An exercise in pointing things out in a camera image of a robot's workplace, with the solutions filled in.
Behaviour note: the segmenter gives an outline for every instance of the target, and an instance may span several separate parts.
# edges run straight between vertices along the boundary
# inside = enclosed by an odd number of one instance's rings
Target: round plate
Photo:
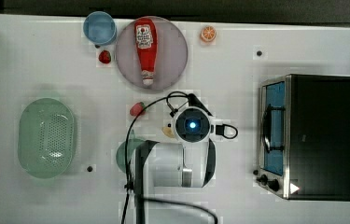
[[[179,80],[186,68],[189,50],[186,38],[173,23],[160,17],[147,18],[154,22],[158,37],[153,84],[151,86],[143,84],[134,40],[134,21],[126,26],[119,35],[116,45],[116,61],[122,75],[132,84],[160,91]]]

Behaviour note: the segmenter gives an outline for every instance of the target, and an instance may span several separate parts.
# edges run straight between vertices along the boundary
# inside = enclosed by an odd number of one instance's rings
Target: oven knob
[[[279,182],[276,179],[270,180],[270,181],[268,181],[268,187],[273,191],[278,191],[279,190]]]
[[[259,178],[257,178],[257,181],[261,183],[261,185],[266,186],[268,183],[268,176],[262,175]]]

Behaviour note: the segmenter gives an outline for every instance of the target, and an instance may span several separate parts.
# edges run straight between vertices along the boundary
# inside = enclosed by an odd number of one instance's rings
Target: orange fruit
[[[213,26],[205,26],[201,31],[201,40],[212,42],[216,38],[216,29]]]
[[[174,133],[172,132],[172,129],[169,128],[169,127],[163,127],[163,128],[162,128],[162,132],[163,132],[167,137],[175,138]]]

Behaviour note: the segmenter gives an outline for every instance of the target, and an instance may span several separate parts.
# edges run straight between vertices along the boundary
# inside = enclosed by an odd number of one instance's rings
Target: green basket
[[[75,154],[76,120],[57,100],[44,98],[29,104],[20,121],[18,159],[37,178],[53,178],[69,166]]]

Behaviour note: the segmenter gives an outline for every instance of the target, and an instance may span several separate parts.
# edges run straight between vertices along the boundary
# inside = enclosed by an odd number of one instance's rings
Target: oven handle
[[[261,135],[261,141],[264,145],[264,149],[267,151],[267,153],[270,153],[274,149],[282,149],[281,147],[271,147],[271,128],[272,128],[272,111],[273,110],[282,110],[284,111],[284,107],[273,107],[271,105],[268,105],[267,108],[264,111],[264,115],[262,116],[262,135]]]

